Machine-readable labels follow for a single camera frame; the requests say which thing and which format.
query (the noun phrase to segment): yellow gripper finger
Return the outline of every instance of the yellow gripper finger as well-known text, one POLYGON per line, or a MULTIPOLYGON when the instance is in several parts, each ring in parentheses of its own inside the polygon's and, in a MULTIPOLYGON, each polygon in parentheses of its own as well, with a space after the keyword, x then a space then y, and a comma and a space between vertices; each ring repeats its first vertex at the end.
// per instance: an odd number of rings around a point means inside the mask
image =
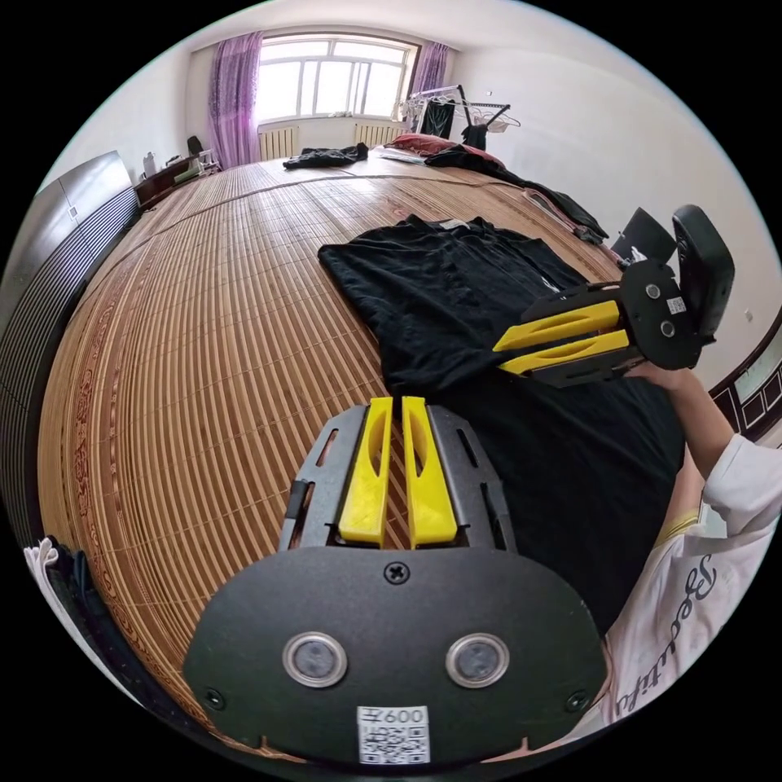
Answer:
POLYGON ((411 548, 451 543, 456 537, 456 517, 422 398, 402 399, 402 430, 411 548))
POLYGON ((564 364, 568 361, 575 361, 578 358, 589 358, 602 353, 608 353, 611 350, 620 350, 630 344, 627 339, 627 332, 609 332, 600 334, 588 340, 578 340, 569 342, 567 345, 559 345, 555 348, 539 350, 537 353, 530 353, 519 358, 512 358, 499 368, 506 372, 512 372, 514 375, 523 375, 535 369, 552 367, 555 364, 564 364))
POLYGON ((367 410, 340 518, 340 536, 345 541, 383 547, 389 498, 392 411, 391 397, 372 399, 367 410))
POLYGON ((494 346, 495 353, 503 350, 518 350, 544 342, 556 342, 570 336, 579 336, 597 332, 604 328, 616 327, 619 323, 619 308, 615 301, 603 301, 570 310, 548 318, 540 318, 529 323, 511 326, 494 346))

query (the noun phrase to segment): window frame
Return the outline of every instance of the window frame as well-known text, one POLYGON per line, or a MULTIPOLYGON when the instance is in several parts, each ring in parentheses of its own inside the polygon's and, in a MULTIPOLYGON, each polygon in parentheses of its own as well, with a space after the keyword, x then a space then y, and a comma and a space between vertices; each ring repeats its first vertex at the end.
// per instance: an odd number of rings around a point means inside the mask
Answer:
POLYGON ((368 66, 367 79, 362 91, 363 94, 361 96, 360 111, 353 112, 352 117, 358 119, 380 120, 380 121, 387 121, 387 122, 400 121, 401 117, 395 117, 393 115, 393 112, 391 116, 382 116, 377 114, 364 113, 364 109, 367 103, 367 85, 369 83, 372 65, 373 64, 392 65, 396 68, 400 68, 401 73, 400 73, 399 83, 397 87, 397 94, 396 97, 394 98, 395 101, 394 106, 398 107, 400 102, 403 100, 402 94, 405 91, 407 93, 410 92, 410 88, 412 85, 413 68, 415 67, 415 63, 417 62, 420 54, 420 46, 414 43, 410 43, 407 41, 399 41, 392 38, 374 37, 371 35, 359 35, 354 33, 298 33, 298 34, 289 34, 289 35, 279 35, 279 36, 266 38, 264 44, 267 47, 272 47, 275 45, 278 46, 286 43, 323 43, 323 42, 326 42, 328 44, 327 53, 325 55, 305 55, 305 56, 299 55, 297 57, 275 57, 275 58, 264 59, 260 62, 258 66, 259 76, 261 75, 261 71, 263 67, 266 65, 298 63, 299 82, 298 82, 297 99, 296 99, 296 114, 274 117, 273 119, 258 120, 256 121, 257 126, 262 127, 264 125, 275 125, 280 122, 288 122, 293 120, 300 121, 300 120, 331 119, 333 112, 317 113, 315 111, 318 105, 318 87, 320 82, 320 70, 324 62, 328 62, 328 63, 342 62, 342 63, 351 64, 350 76, 348 82, 349 86, 345 94, 345 108, 340 109, 339 111, 345 111, 345 112, 349 111, 349 106, 351 104, 350 87, 353 85, 354 82, 354 74, 356 72, 356 69, 360 68, 361 64, 366 64, 368 66), (337 56, 334 55, 334 50, 336 48, 337 43, 366 44, 369 46, 384 46, 386 48, 393 49, 395 51, 401 50, 403 52, 402 62, 397 62, 392 59, 374 59, 374 58, 367 58, 367 57, 337 56), (302 88, 304 85, 305 66, 307 63, 316 63, 315 82, 314 82, 312 107, 311 107, 312 113, 302 114, 301 98, 302 98, 302 88))

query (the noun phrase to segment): person's arm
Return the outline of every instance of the person's arm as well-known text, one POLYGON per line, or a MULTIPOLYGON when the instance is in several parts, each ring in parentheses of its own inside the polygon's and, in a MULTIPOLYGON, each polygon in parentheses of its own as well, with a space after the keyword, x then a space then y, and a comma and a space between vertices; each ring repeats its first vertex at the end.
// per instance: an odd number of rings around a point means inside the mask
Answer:
POLYGON ((631 369, 626 377, 643 377, 666 389, 692 459, 703 480, 708 481, 735 433, 695 374, 689 369, 666 371, 645 363, 631 369))
POLYGON ((782 511, 782 450, 733 432, 690 370, 666 371, 641 364, 627 373, 666 389, 679 416, 698 471, 703 499, 725 520, 727 536, 772 525, 782 511))

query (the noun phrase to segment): red pillow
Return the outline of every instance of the red pillow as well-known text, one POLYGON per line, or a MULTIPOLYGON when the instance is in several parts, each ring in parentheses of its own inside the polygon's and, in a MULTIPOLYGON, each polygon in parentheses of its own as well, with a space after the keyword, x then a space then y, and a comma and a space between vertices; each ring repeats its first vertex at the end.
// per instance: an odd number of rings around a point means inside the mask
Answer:
POLYGON ((462 144, 462 146, 468 152, 471 152, 473 155, 479 155, 480 157, 486 158, 487 160, 492 160, 500 168, 503 168, 503 169, 505 168, 505 164, 499 158, 494 157, 494 155, 490 155, 488 152, 485 152, 482 149, 476 149, 475 147, 468 147, 467 144, 462 144))
POLYGON ((449 141, 447 138, 440 138, 439 136, 428 136, 423 133, 403 133, 385 146, 392 149, 407 149, 409 152, 417 152, 421 157, 429 157, 450 149, 455 144, 456 142, 449 141))
MULTIPOLYGON (((446 149, 458 146, 458 142, 450 141, 448 138, 428 136, 422 133, 403 133, 385 146, 391 147, 392 149, 406 149, 409 152, 416 152, 421 155, 421 157, 429 157, 431 155, 436 155, 438 152, 444 152, 446 149)), ((484 152, 482 149, 476 149, 475 147, 468 147, 466 144, 462 144, 461 146, 464 147, 467 152, 471 152, 473 155, 479 155, 486 160, 492 160, 497 165, 505 168, 501 160, 498 160, 488 152, 484 152)))

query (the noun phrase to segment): window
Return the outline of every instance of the window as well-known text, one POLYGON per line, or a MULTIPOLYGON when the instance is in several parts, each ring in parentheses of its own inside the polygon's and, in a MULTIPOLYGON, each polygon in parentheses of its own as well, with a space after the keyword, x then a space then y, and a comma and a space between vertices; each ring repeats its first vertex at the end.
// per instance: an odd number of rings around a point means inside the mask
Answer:
POLYGON ((396 119, 417 48, 355 36, 286 36, 261 47, 256 121, 349 112, 396 119))

